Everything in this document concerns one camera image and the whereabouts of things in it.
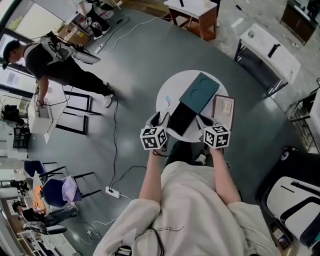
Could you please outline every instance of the gray floor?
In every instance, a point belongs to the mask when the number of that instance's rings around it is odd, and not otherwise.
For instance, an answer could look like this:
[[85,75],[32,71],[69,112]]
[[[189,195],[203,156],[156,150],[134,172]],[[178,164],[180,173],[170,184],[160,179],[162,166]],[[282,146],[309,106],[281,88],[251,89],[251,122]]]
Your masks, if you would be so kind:
[[[133,10],[123,10],[120,16],[126,15],[130,16],[131,21],[114,34],[106,51],[135,25],[153,18]],[[118,18],[115,16],[112,20],[115,22]],[[89,50],[94,51],[107,38],[106,34],[94,42]],[[225,158],[230,162],[230,172],[245,202],[255,203],[255,190],[279,158],[283,146],[301,147],[293,126],[281,109],[272,98],[263,99],[264,90],[242,67],[210,43],[167,21],[158,19],[140,26],[121,39],[112,53],[100,53],[99,57],[102,61],[98,64],[81,66],[109,81],[119,95],[115,135],[118,147],[116,178],[132,165],[146,164],[148,152],[141,145],[140,130],[156,110],[157,94],[163,83],[185,70],[201,70],[216,76],[229,95],[235,98],[234,124]],[[104,191],[114,173],[113,114],[116,103],[108,109],[102,109],[102,96],[92,96],[92,110],[103,115],[89,117],[87,136],[56,129],[48,144],[43,135],[35,135],[29,148],[31,159],[57,161],[60,166],[67,167],[66,174],[95,172],[95,175],[79,181],[83,193],[97,188]],[[70,105],[79,102],[72,99]],[[63,122],[80,127],[81,118],[68,115]],[[135,199],[144,173],[144,169],[133,169],[114,188]],[[128,201],[101,192],[76,205],[82,221],[107,223],[119,216]],[[64,224],[88,241],[86,233],[89,227],[79,218],[69,219]],[[108,228],[98,224],[98,231],[102,235]],[[98,243],[93,241],[92,246],[87,246],[71,232],[65,235],[74,248],[85,256],[92,255]]]
[[[238,10],[235,2],[251,17]],[[210,42],[213,46],[233,58],[239,36],[257,21],[271,35],[277,38],[301,64],[293,85],[287,85],[272,96],[283,111],[286,111],[292,102],[303,98],[316,89],[318,87],[316,80],[320,77],[319,27],[306,45],[302,45],[287,28],[279,23],[285,10],[286,2],[286,0],[221,0],[218,15],[220,28],[218,29],[217,39]],[[298,0],[298,2],[302,6],[307,6],[309,1]],[[232,28],[231,25],[239,18],[243,18],[243,22]]]

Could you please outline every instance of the chair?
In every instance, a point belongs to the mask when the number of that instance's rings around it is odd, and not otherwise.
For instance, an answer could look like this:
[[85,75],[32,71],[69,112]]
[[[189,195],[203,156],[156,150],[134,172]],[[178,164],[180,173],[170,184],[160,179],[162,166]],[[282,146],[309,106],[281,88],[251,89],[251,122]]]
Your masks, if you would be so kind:
[[45,183],[48,180],[48,177],[53,176],[54,174],[63,174],[62,172],[57,172],[65,166],[59,167],[57,169],[47,171],[45,166],[46,164],[55,164],[55,162],[44,162],[41,161],[33,161],[33,160],[25,160],[24,161],[24,170],[30,177],[35,176],[35,172],[39,174],[39,177],[42,178],[42,181]]
[[[94,174],[94,172],[89,172],[89,173],[85,173],[85,174],[77,175],[77,176],[71,175],[71,177],[73,178],[75,183],[77,183],[76,179],[82,178],[82,177],[90,175],[90,174]],[[62,196],[62,186],[65,183],[66,179],[67,179],[67,177],[65,177],[63,179],[51,178],[42,186],[42,192],[43,192],[44,198],[45,198],[48,205],[56,206],[56,207],[63,207],[66,203],[68,203],[67,201],[63,200],[63,196]],[[91,195],[98,193],[100,191],[101,191],[101,189],[96,190],[91,193],[82,194],[79,190],[79,187],[78,187],[77,191],[75,193],[73,202],[81,201],[82,198],[86,198],[86,197],[91,196]]]

